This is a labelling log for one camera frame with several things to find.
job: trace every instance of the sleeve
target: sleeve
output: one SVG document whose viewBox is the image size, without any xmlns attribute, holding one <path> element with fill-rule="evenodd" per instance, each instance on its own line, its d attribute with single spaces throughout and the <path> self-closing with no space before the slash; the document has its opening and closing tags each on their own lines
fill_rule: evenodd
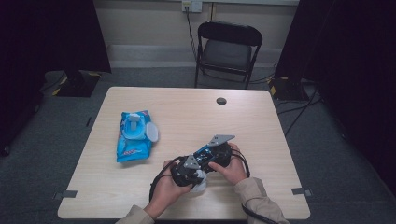
<svg viewBox="0 0 396 224">
<path fill-rule="evenodd" d="M 126 217 L 120 219 L 116 224 L 153 224 L 154 220 L 137 205 L 132 206 Z"/>
<path fill-rule="evenodd" d="M 244 179 L 235 185 L 234 190 L 246 208 L 279 224 L 289 224 L 277 203 L 268 198 L 260 179 L 254 177 Z M 247 222 L 249 224 L 262 223 L 251 216 L 247 216 Z"/>
</svg>

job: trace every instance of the wooden tabletop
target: wooden tabletop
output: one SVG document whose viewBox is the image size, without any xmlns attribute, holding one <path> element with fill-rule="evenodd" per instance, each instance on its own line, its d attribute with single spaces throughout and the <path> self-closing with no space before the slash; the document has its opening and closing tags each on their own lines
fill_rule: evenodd
<svg viewBox="0 0 396 224">
<path fill-rule="evenodd" d="M 218 98 L 226 105 L 217 104 Z M 122 112 L 147 110 L 160 131 L 148 159 L 116 162 Z M 61 218 L 121 218 L 133 204 L 149 202 L 153 178 L 163 162 L 189 155 L 215 134 L 233 134 L 251 176 L 262 179 L 268 196 L 285 218 L 306 219 L 310 211 L 293 160 L 267 91 L 113 87 L 107 92 L 91 134 L 63 198 Z M 160 219 L 245 219 L 233 187 L 209 173 L 201 193 L 188 193 Z"/>
</svg>

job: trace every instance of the wet wipes package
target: wet wipes package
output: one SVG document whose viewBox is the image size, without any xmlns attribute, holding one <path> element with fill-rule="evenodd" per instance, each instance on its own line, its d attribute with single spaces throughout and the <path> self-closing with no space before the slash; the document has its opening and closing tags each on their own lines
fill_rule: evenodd
<svg viewBox="0 0 396 224">
<path fill-rule="evenodd" d="M 151 145 L 158 141 L 158 129 L 147 110 L 122 112 L 117 162 L 143 160 L 149 157 Z"/>
</svg>

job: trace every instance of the baseboard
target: baseboard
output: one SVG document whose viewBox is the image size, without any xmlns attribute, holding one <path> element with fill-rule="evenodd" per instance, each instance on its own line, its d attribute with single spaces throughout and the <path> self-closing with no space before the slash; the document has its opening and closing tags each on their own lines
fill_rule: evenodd
<svg viewBox="0 0 396 224">
<path fill-rule="evenodd" d="M 256 67 L 273 67 L 282 49 L 263 49 L 257 56 Z M 191 47 L 108 45 L 111 67 L 194 67 Z"/>
</svg>

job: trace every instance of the electrical outlet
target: electrical outlet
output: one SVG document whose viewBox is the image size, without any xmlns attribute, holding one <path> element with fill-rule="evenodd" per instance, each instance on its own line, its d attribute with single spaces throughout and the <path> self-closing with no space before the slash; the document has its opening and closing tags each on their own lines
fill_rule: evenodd
<svg viewBox="0 0 396 224">
<path fill-rule="evenodd" d="M 181 1 L 181 11 L 202 12 L 202 1 Z"/>
<path fill-rule="evenodd" d="M 186 8 L 192 12 L 191 1 L 181 1 L 181 11 L 186 11 Z"/>
</svg>

